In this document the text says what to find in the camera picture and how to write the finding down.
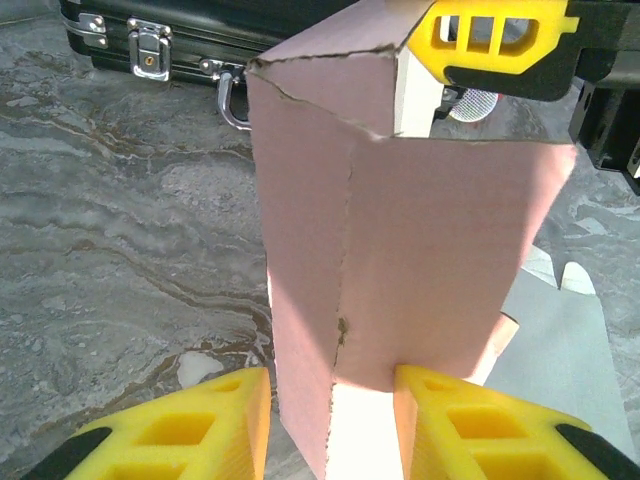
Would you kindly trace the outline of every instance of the black case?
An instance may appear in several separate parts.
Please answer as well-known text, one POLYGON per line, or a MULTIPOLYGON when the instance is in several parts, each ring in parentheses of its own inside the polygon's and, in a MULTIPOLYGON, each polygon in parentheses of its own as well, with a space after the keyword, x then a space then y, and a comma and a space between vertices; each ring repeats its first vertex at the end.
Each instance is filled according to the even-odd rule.
POLYGON ((231 87, 247 61, 357 0, 60 0, 71 48, 101 69, 158 81, 219 83, 218 107, 230 111, 231 87))

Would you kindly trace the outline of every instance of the marble countertop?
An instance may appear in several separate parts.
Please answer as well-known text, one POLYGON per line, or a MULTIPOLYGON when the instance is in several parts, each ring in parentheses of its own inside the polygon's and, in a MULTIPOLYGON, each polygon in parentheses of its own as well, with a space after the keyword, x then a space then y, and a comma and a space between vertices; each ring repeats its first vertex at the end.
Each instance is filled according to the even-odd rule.
MULTIPOLYGON (((0 10, 2 478, 86 421, 180 388, 189 362, 211 359, 198 378, 273 371, 249 136, 213 88, 78 62, 46 12, 0 10)), ((505 99, 481 127, 438 134, 566 140, 576 95, 505 99)), ((638 222, 624 180, 582 151, 536 243, 591 274, 640 448, 638 222)), ((275 414, 272 430, 267 478, 311 479, 275 414)))

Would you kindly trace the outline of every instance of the white cardboard piece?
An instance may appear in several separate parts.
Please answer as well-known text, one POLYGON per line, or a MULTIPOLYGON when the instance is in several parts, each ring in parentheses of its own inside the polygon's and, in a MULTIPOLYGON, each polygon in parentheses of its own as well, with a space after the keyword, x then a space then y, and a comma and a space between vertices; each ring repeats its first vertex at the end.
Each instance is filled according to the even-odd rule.
POLYGON ((518 319, 486 386, 573 415, 628 457, 636 453, 616 381, 602 305, 576 263, 557 286, 551 258, 535 249, 503 311, 518 319))

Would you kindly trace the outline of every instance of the metal clasp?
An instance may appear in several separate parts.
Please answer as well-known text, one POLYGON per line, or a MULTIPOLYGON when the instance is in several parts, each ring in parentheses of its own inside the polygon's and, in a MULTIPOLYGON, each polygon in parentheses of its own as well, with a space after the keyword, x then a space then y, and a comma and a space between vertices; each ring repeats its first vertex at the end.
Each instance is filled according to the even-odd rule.
POLYGON ((100 15, 81 13, 78 15, 77 22, 69 20, 62 13, 61 15, 64 28, 66 28, 68 32, 80 35, 88 47, 108 48, 107 36, 105 35, 107 28, 104 23, 104 18, 100 15))
POLYGON ((200 70, 218 82, 218 110, 220 115, 232 127, 238 130, 251 130, 251 124, 240 120, 231 111, 231 90, 234 85, 244 80, 245 69, 242 65, 225 63, 206 58, 200 61, 200 70))
POLYGON ((136 77, 166 82, 171 76, 171 27, 127 20, 131 72, 136 77))

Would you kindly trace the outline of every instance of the torn cardboard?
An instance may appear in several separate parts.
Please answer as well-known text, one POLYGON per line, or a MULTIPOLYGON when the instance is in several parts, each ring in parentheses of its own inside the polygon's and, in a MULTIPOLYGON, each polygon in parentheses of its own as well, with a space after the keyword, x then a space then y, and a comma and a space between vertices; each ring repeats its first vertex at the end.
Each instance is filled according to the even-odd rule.
POLYGON ((573 166, 572 146, 400 138, 399 57, 427 7, 364 0, 249 68, 281 417, 317 478, 402 478, 396 364, 486 378, 573 166))

